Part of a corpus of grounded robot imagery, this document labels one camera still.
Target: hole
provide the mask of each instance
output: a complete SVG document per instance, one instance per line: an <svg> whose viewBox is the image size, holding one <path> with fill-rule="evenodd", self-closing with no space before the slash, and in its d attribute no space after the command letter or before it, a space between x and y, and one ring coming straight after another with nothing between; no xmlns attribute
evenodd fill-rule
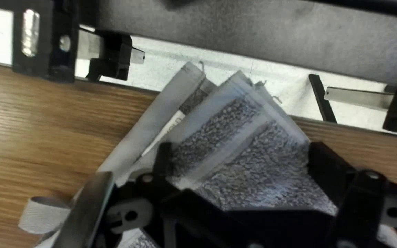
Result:
<svg viewBox="0 0 397 248"><path fill-rule="evenodd" d="M136 210L127 212L127 215L126 215L127 221L134 221L137 219L138 219L138 212L136 212Z"/></svg>
<svg viewBox="0 0 397 248"><path fill-rule="evenodd" d="M391 217L397 217L397 208L389 208L389 209L388 209L388 215L389 215Z"/></svg>

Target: wooden surface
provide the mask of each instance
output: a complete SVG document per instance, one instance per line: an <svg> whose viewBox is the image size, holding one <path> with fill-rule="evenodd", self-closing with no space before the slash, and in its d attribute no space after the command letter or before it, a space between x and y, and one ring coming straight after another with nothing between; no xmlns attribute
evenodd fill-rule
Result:
<svg viewBox="0 0 397 248"><path fill-rule="evenodd" d="M56 84L0 67L0 248L32 246L18 230L32 195L71 198L155 95L87 82ZM397 136L297 118L359 166L397 180Z"/></svg>

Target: wood grain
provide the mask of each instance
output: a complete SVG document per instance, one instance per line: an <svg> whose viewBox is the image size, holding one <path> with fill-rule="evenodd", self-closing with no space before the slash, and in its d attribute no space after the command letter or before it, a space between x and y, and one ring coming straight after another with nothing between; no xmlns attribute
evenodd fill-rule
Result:
<svg viewBox="0 0 397 248"><path fill-rule="evenodd" d="M18 230L32 195L71 198L140 118L155 93L57 84L0 67L0 248L32 246ZM397 180L397 136L297 118L348 161Z"/></svg>

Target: screw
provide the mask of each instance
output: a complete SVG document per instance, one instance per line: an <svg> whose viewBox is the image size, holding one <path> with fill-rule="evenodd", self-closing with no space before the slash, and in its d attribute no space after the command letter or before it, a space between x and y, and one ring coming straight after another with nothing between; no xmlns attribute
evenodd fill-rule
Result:
<svg viewBox="0 0 397 248"><path fill-rule="evenodd" d="M147 173L147 175L144 175L144 177L143 177L143 180L145 182L145 183L151 183L151 182L154 182L154 175L151 175L151 173Z"/></svg>
<svg viewBox="0 0 397 248"><path fill-rule="evenodd" d="M41 31L41 15L34 9L28 8L24 12L23 23L23 53L28 58L36 56L38 52L38 40Z"/></svg>
<svg viewBox="0 0 397 248"><path fill-rule="evenodd" d="M65 52L71 51L72 48L72 38L69 35L61 35L60 38L60 48Z"/></svg>

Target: metal bar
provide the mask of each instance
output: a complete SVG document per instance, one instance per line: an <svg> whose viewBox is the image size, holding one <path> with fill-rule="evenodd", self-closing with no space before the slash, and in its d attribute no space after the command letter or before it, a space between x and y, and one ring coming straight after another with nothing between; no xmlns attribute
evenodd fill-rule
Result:
<svg viewBox="0 0 397 248"><path fill-rule="evenodd" d="M114 187L112 172L97 173L85 186L54 248L93 246Z"/></svg>
<svg viewBox="0 0 397 248"><path fill-rule="evenodd" d="M392 104L393 93L327 86L325 99L387 110Z"/></svg>
<svg viewBox="0 0 397 248"><path fill-rule="evenodd" d="M322 82L322 77L318 74L309 74L309 81L313 88L313 93L318 99L323 120L330 121L330 122L337 122L331 103L325 99L326 91Z"/></svg>
<svg viewBox="0 0 397 248"><path fill-rule="evenodd" d="M378 172L358 172L336 216L329 246L374 246L388 184Z"/></svg>
<svg viewBox="0 0 397 248"><path fill-rule="evenodd" d="M100 58L104 52L104 40L89 30L79 30L78 41L78 58L79 59L93 59Z"/></svg>

